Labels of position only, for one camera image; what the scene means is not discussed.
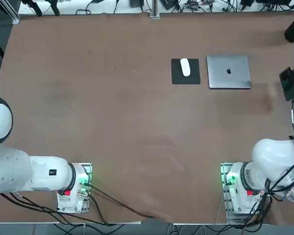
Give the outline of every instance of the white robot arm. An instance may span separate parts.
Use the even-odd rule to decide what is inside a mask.
[[[0,143],[10,134],[13,116],[0,98]],[[0,144],[0,193],[17,191],[57,191],[58,210],[81,213],[90,191],[89,174],[82,164],[67,163],[54,156],[28,156],[25,152]]]
[[[272,190],[280,191],[276,194],[294,202],[294,140],[261,140],[254,146],[252,158],[251,162],[234,163],[226,176],[234,212],[249,213],[261,194],[274,185]]]

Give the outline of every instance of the silver laptop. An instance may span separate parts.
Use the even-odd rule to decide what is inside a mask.
[[[207,55],[211,89],[250,89],[247,55]]]

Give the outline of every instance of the mouse pad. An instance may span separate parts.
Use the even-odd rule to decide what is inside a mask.
[[[180,60],[171,59],[172,84],[200,84],[199,60],[188,59],[191,69],[191,74],[188,77],[183,76]]]

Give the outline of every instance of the brown table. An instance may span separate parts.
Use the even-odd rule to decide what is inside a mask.
[[[94,164],[95,184],[131,207],[176,223],[214,223],[220,162],[250,161],[263,138],[293,133],[279,73],[294,68],[283,32],[294,13],[24,18],[13,27],[0,95],[8,146]],[[210,90],[205,56],[247,54],[251,90]],[[171,84],[172,58],[199,58],[201,85]],[[26,193],[54,206],[50,192]],[[141,218],[97,197],[109,221]],[[294,204],[269,222],[294,224]],[[83,215],[99,221],[98,214]],[[0,222],[54,221],[0,198]],[[218,223],[225,223],[222,203]]]

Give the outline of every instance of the white mouse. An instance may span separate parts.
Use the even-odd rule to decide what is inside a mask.
[[[191,68],[190,68],[188,59],[186,58],[181,59],[181,68],[182,68],[184,77],[188,77],[189,75],[191,75]]]

